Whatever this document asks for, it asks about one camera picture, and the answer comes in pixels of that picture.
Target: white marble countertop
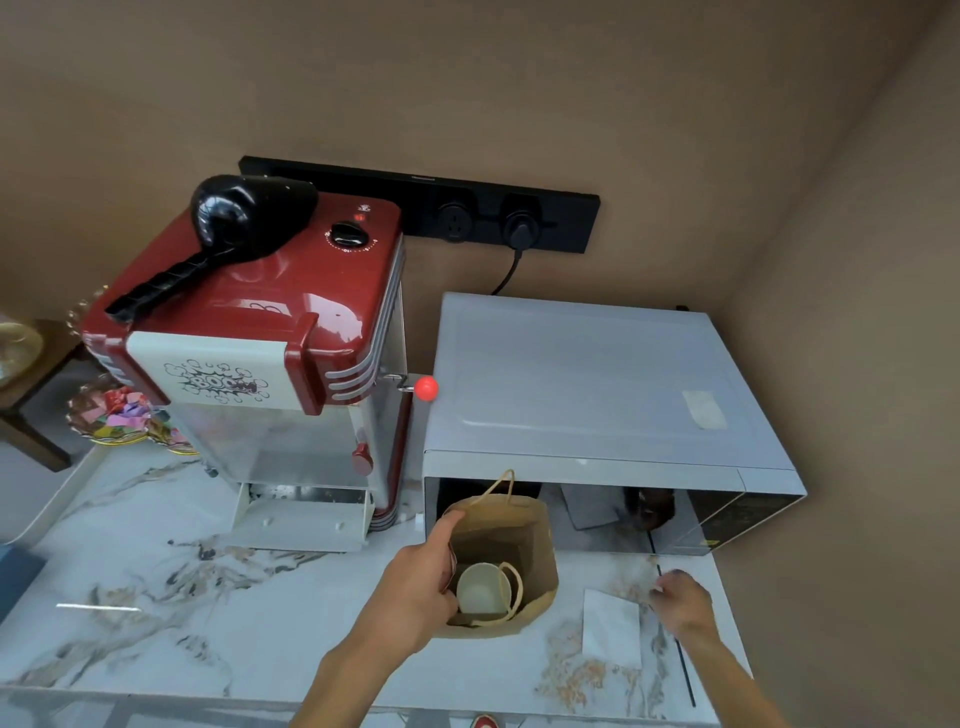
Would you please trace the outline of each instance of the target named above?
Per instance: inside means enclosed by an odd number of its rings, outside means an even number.
[[[416,463],[407,474],[418,475]],[[0,624],[0,684],[299,703],[383,567],[423,536],[407,521],[352,554],[220,546],[235,500],[197,458],[149,444],[110,452],[35,549],[48,563]],[[643,670],[579,653],[583,590],[642,601],[653,557],[558,552],[557,562],[561,586],[546,614],[511,637],[434,640],[375,705],[714,723],[689,661],[687,680],[677,644],[645,606]],[[712,558],[661,557],[660,566],[684,568],[711,591],[724,640],[746,665]]]

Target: hand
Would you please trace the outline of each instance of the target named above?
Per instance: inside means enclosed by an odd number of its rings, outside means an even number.
[[[387,565],[357,618],[348,640],[372,647],[396,669],[457,612],[457,597],[446,588],[450,572],[450,534],[463,511],[437,521],[426,543],[405,546]]]
[[[686,571],[674,569],[657,579],[650,603],[667,630],[683,644],[687,640],[720,641],[712,599]]]

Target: shoe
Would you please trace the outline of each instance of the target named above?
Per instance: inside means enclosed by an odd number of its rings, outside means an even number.
[[[486,713],[483,713],[482,715],[473,719],[473,722],[470,724],[470,728],[500,728],[500,724],[497,723],[492,716],[488,716]]]

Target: paper bag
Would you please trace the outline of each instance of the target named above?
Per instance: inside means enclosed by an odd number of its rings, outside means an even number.
[[[508,478],[506,494],[492,492]],[[438,637],[487,638],[516,634],[553,604],[560,577],[546,504],[535,498],[514,496],[514,480],[514,472],[506,471],[484,495],[460,500],[447,510],[467,513],[450,536],[457,569],[449,588],[456,592],[457,579],[468,566],[480,562],[503,565],[515,603],[507,616],[499,619],[458,612]]]

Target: red knob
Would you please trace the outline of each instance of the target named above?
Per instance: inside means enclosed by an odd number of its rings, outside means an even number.
[[[440,385],[432,376],[422,376],[414,384],[414,394],[419,400],[433,401],[440,394]]]
[[[373,458],[370,457],[367,443],[360,443],[353,451],[353,471],[364,477],[373,472]]]

